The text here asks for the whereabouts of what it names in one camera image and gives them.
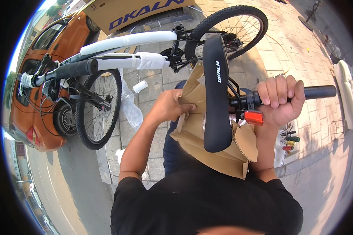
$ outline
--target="person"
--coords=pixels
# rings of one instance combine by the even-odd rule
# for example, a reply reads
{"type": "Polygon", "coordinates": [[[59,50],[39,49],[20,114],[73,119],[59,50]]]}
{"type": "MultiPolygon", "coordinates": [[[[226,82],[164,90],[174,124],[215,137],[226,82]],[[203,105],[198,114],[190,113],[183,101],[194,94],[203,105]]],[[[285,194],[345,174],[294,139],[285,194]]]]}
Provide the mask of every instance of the person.
{"type": "Polygon", "coordinates": [[[277,178],[274,143],[280,127],[296,119],[305,101],[303,82],[292,76],[257,85],[264,125],[255,126],[257,162],[245,180],[217,172],[186,153],[170,137],[179,115],[194,110],[178,103],[184,82],[166,90],[128,144],[111,210],[112,234],[298,234],[303,212],[277,178]],[[146,190],[141,182],[159,124],[171,120],[163,150],[165,177],[146,190]]]}

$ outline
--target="green screwdriver handle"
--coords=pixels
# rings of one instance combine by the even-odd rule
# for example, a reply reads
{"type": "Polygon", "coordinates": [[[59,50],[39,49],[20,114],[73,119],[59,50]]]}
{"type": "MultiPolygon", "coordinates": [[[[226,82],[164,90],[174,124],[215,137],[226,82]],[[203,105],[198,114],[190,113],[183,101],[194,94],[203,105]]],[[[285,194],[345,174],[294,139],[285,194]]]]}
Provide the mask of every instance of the green screwdriver handle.
{"type": "Polygon", "coordinates": [[[297,137],[297,136],[287,136],[286,140],[291,140],[291,141],[294,141],[294,142],[299,142],[300,141],[299,137],[297,137]]]}

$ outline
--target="cardboard box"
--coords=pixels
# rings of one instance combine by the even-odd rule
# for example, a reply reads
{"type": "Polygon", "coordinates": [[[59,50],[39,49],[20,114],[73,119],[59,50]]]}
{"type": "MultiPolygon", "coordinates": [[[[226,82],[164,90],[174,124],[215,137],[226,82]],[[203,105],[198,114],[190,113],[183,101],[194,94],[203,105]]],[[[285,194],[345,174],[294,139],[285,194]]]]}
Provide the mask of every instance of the cardboard box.
{"type": "Polygon", "coordinates": [[[194,0],[91,0],[82,10],[109,35],[145,17],[194,4],[194,0]]]}
{"type": "Polygon", "coordinates": [[[204,85],[198,81],[203,74],[202,61],[199,61],[179,98],[180,104],[193,103],[196,109],[180,116],[178,125],[170,136],[178,141],[187,153],[210,168],[229,176],[245,179],[249,162],[257,161],[254,126],[249,124],[239,126],[232,121],[231,145],[217,153],[209,153],[204,149],[202,114],[206,110],[206,94],[204,85]]]}

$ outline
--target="bicycle saddle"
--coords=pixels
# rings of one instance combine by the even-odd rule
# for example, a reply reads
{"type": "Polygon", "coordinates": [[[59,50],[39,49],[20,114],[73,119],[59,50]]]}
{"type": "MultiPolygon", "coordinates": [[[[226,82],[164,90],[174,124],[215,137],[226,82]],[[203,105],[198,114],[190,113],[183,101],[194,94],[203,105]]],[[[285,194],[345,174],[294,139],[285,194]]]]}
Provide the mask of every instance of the bicycle saddle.
{"type": "Polygon", "coordinates": [[[227,91],[229,66],[221,35],[205,42],[202,55],[207,99],[204,148],[216,153],[229,147],[232,136],[227,91]]]}

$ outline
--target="car taillight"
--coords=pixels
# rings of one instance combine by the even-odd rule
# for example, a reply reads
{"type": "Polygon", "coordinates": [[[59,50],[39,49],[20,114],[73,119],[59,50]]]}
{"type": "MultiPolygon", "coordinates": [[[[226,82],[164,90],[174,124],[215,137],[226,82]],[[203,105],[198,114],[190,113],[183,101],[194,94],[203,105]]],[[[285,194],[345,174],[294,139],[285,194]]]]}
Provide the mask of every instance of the car taillight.
{"type": "Polygon", "coordinates": [[[26,133],[27,139],[32,143],[35,144],[36,146],[39,146],[39,139],[37,134],[35,133],[35,130],[33,127],[30,127],[30,129],[26,133]]]}

